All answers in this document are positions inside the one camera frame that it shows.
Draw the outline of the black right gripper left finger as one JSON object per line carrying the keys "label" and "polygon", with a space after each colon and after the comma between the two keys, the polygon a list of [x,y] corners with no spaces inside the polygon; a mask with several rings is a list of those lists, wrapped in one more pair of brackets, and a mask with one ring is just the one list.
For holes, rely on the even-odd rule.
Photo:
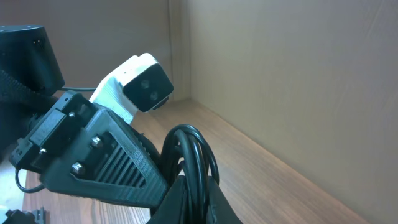
{"label": "black right gripper left finger", "polygon": [[186,221],[188,192],[184,175],[177,177],[159,208],[147,224],[183,224]]}

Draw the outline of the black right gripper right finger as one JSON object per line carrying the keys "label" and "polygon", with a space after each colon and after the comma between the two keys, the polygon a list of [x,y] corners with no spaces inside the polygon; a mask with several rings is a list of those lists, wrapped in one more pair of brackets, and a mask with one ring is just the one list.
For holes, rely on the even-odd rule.
{"label": "black right gripper right finger", "polygon": [[208,176],[206,224],[243,224],[212,176]]}

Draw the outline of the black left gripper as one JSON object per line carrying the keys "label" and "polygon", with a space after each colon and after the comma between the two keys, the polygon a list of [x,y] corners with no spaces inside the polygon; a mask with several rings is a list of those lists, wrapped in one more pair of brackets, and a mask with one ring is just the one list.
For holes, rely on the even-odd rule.
{"label": "black left gripper", "polygon": [[9,161],[42,173],[51,192],[116,205],[156,208],[169,189],[130,125],[74,91],[18,140]]}

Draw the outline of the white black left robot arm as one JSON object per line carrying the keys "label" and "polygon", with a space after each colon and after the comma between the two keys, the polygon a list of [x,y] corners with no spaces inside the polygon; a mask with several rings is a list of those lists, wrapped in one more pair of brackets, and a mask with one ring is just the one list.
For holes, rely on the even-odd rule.
{"label": "white black left robot arm", "polygon": [[164,104],[173,85],[151,54],[107,75],[91,98],[65,82],[43,26],[1,27],[1,140],[17,142],[16,170],[43,189],[116,205],[158,207],[168,184],[159,153],[132,128],[138,111]]}

